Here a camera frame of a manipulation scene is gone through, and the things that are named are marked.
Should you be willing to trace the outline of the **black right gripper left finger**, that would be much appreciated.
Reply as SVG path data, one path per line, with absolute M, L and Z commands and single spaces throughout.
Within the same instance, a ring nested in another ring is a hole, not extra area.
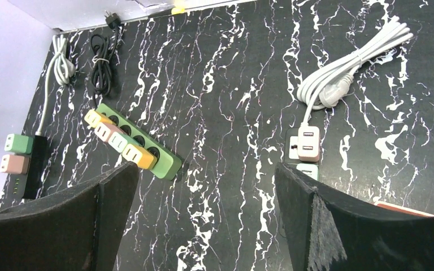
M 130 162 L 0 212 L 0 270 L 112 270 L 139 180 Z

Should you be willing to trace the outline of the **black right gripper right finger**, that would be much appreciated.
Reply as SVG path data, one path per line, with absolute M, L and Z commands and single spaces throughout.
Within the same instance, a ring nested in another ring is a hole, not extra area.
M 294 270 L 434 270 L 434 217 L 375 206 L 287 164 L 274 177 Z

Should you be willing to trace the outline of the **green plug adapter dark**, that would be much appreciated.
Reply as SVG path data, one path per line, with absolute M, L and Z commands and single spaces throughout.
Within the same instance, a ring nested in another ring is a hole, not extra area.
M 308 175 L 314 180 L 319 179 L 319 168 L 316 164 L 309 164 L 309 163 L 299 163 L 296 165 L 296 169 L 301 171 L 302 173 Z

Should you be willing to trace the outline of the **yellow plug adapter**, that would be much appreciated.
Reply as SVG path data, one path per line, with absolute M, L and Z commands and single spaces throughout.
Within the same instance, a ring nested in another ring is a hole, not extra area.
M 142 169 L 152 169 L 158 160 L 147 149 L 131 143 L 126 145 L 121 154 L 125 160 L 135 163 Z
M 106 115 L 99 113 L 95 110 L 89 110 L 84 116 L 84 121 L 92 128 L 96 128 L 99 123 L 114 125 L 114 122 L 110 120 Z

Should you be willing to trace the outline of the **light green plug adapter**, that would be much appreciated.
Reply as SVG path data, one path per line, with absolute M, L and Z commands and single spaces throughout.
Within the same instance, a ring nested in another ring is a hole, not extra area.
M 113 132 L 107 142 L 118 153 L 122 153 L 128 144 L 139 146 L 140 144 L 125 133 Z

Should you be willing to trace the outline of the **pink usb plug adapter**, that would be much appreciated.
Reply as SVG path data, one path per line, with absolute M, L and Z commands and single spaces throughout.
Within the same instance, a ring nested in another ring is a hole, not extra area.
M 300 126 L 298 129 L 297 155 L 300 161 L 316 163 L 320 159 L 320 129 L 316 126 Z

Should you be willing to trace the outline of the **green power strip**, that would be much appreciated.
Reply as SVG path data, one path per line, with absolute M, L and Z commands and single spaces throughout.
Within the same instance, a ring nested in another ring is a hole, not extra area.
M 183 162 L 170 150 L 166 149 L 164 145 L 160 144 L 117 110 L 104 103 L 100 104 L 95 111 L 106 115 L 114 122 L 114 125 L 119 127 L 125 134 L 135 139 L 141 147 L 147 149 L 157 157 L 158 160 L 155 166 L 152 169 L 148 169 L 153 175 L 157 178 L 169 181 L 177 176 Z

